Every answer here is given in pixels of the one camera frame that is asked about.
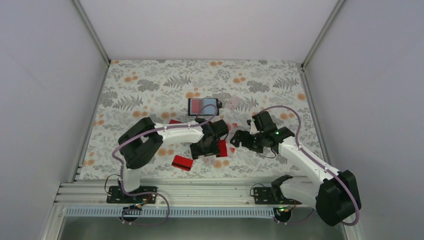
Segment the red block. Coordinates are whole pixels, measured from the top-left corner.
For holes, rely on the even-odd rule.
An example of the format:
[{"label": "red block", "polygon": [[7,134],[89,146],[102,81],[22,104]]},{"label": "red block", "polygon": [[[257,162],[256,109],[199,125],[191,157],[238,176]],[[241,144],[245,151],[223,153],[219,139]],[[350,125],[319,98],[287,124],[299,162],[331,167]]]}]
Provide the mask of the red block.
[{"label": "red block", "polygon": [[177,121],[177,120],[174,120],[174,119],[171,119],[169,121],[169,124],[180,124],[180,123],[181,123],[180,121]]},{"label": "red block", "polygon": [[222,158],[222,157],[228,157],[228,153],[227,153],[227,143],[225,142],[225,140],[219,140],[218,141],[218,147],[219,147],[219,154],[216,155],[218,158]]},{"label": "red block", "polygon": [[197,98],[192,98],[191,103],[190,103],[190,107],[191,107],[191,113],[192,114],[198,114],[200,109],[202,108],[201,100],[197,99]]},{"label": "red block", "polygon": [[193,162],[193,159],[175,155],[171,165],[184,171],[190,171],[192,169]]}]

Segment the fern leaf pattern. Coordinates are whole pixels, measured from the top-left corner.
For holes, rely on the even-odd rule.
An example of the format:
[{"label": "fern leaf pattern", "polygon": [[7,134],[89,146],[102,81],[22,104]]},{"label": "fern leaf pattern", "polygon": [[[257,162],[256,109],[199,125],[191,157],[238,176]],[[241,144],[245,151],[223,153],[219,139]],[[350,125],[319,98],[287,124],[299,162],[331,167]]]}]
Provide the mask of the fern leaf pattern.
[{"label": "fern leaf pattern", "polygon": [[[233,96],[240,98],[234,107]],[[92,132],[80,177],[105,179],[119,174],[120,165],[111,157],[119,137],[142,118],[154,123],[183,123],[189,116],[188,99],[216,98],[222,102],[219,115],[230,129],[227,145],[236,130],[249,130],[246,120],[262,109],[285,105],[295,109],[302,125],[299,139],[322,158],[311,111],[300,81],[296,63],[271,60],[112,60],[99,96]],[[269,110],[279,127],[293,132],[298,127],[294,114],[286,109]],[[264,156],[270,156],[264,149]],[[175,155],[191,158],[190,143],[163,144],[141,169],[143,178],[245,178],[303,176],[289,159],[278,155],[267,159],[245,147],[238,147],[228,157],[207,156],[193,161],[190,172],[171,165]]]},{"label": "fern leaf pattern", "polygon": [[192,81],[190,81],[190,77],[187,77],[187,75],[185,75],[184,77],[181,75],[177,75],[171,76],[163,85],[165,87],[181,89],[184,85],[188,85],[191,82]]}]

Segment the smartphone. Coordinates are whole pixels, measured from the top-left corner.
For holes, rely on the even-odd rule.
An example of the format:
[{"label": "smartphone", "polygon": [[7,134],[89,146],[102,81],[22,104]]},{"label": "smartphone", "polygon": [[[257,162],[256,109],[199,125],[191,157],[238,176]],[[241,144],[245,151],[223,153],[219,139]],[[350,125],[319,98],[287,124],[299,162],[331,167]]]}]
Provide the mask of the smartphone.
[{"label": "smartphone", "polygon": [[203,110],[202,108],[206,105],[214,105],[218,112],[216,115],[220,114],[220,108],[222,108],[222,103],[218,98],[189,98],[188,99],[188,115],[189,116],[212,116],[215,113],[215,107],[207,106]]}]

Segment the black bracket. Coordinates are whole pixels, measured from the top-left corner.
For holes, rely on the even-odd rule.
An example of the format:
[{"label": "black bracket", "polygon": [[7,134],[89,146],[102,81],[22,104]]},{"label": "black bracket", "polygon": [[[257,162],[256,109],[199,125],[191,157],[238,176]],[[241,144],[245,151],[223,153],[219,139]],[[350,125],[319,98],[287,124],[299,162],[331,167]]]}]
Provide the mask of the black bracket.
[{"label": "black bracket", "polygon": [[[203,118],[196,118],[198,123],[203,123]],[[212,156],[220,154],[220,148],[218,146],[218,140],[228,134],[228,126],[224,120],[216,122],[208,122],[201,126],[203,131],[203,137],[199,142],[190,144],[191,157],[198,159],[199,156]]]},{"label": "black bracket", "polygon": [[[347,186],[353,195],[358,208],[361,209],[361,198],[359,196],[357,180],[349,170],[338,172],[338,177]],[[355,213],[354,203],[340,183],[332,178],[324,179],[319,186],[316,199],[316,212],[324,223],[335,226],[343,219]]]},{"label": "black bracket", "polygon": [[[152,122],[152,119],[144,117],[118,139],[118,144],[121,145],[129,139],[154,128],[155,123]],[[139,169],[148,164],[163,143],[162,136],[157,132],[152,132],[145,137],[148,138],[145,142],[138,138],[119,150],[125,159],[127,168]]]},{"label": "black bracket", "polygon": [[[132,194],[144,192],[156,192],[158,188],[155,186],[140,186],[138,189],[132,191]],[[139,204],[147,201],[148,195],[128,196],[122,192],[121,186],[110,186],[107,195],[106,203],[108,204]],[[154,204],[156,202],[156,195],[150,196],[147,204]]]},{"label": "black bracket", "polygon": [[254,187],[253,188],[254,204],[256,205],[293,205],[293,199],[278,197],[275,198],[271,187]]},{"label": "black bracket", "polygon": [[229,141],[234,147],[240,147],[240,143],[242,147],[248,148],[250,151],[254,151],[257,153],[263,153],[264,147],[257,143],[256,136],[251,135],[249,131],[237,130],[234,133],[234,136]]}]

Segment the white wall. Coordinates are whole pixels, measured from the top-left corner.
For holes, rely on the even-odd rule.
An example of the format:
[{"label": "white wall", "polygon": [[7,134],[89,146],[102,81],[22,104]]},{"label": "white wall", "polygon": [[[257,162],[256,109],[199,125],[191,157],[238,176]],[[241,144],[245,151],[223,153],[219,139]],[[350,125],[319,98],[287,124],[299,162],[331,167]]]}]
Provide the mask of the white wall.
[{"label": "white wall", "polygon": [[424,235],[424,1],[348,0],[307,69],[330,158],[368,240]]},{"label": "white wall", "polygon": [[337,0],[80,0],[110,59],[303,62]]},{"label": "white wall", "polygon": [[0,7],[0,236],[39,239],[106,64],[70,0]]}]

